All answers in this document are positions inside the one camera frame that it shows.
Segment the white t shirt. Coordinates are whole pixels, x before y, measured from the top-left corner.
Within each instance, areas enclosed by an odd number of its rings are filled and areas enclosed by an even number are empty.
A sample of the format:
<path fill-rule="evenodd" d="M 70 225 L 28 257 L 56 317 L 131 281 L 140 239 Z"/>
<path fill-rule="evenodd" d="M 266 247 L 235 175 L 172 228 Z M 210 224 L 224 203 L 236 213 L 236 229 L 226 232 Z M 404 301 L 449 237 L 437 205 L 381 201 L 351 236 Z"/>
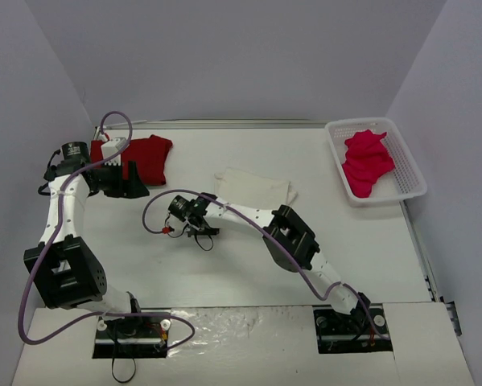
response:
<path fill-rule="evenodd" d="M 290 206 L 298 198 L 288 180 L 262 177 L 232 167 L 216 172 L 214 179 L 216 196 L 245 207 L 278 209 L 281 205 Z"/>

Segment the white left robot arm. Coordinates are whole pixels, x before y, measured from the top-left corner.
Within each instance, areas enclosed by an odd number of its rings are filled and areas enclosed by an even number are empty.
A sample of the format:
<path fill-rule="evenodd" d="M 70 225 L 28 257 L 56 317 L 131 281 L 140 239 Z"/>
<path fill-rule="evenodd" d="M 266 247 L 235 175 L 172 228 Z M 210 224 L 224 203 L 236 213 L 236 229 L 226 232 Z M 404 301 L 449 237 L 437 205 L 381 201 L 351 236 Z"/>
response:
<path fill-rule="evenodd" d="M 116 199 L 137 199 L 149 194 L 137 164 L 116 156 L 92 167 L 87 145 L 68 142 L 56 150 L 62 157 L 49 162 L 39 189 L 50 199 L 46 227 L 39 244 L 25 251 L 23 261 L 34 274 L 35 287 L 50 309 L 81 308 L 116 318 L 116 327 L 135 336 L 145 326 L 145 316 L 130 292 L 121 292 L 107 281 L 105 270 L 85 243 L 85 205 L 99 192 Z"/>

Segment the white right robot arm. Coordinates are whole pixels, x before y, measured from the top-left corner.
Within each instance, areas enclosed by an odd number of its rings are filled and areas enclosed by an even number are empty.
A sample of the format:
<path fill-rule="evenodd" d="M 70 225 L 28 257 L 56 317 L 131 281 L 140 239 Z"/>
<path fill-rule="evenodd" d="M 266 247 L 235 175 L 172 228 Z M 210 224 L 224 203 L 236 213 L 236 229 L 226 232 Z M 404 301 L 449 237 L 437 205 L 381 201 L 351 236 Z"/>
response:
<path fill-rule="evenodd" d="M 368 324 L 370 301 L 342 280 L 322 254 L 315 233 L 293 208 L 246 207 L 205 193 L 190 200 L 177 195 L 168 208 L 167 226 L 174 229 L 177 224 L 195 237 L 235 229 L 261 238 L 274 263 L 299 274 L 312 293 L 340 315 L 345 330 L 358 332 Z"/>

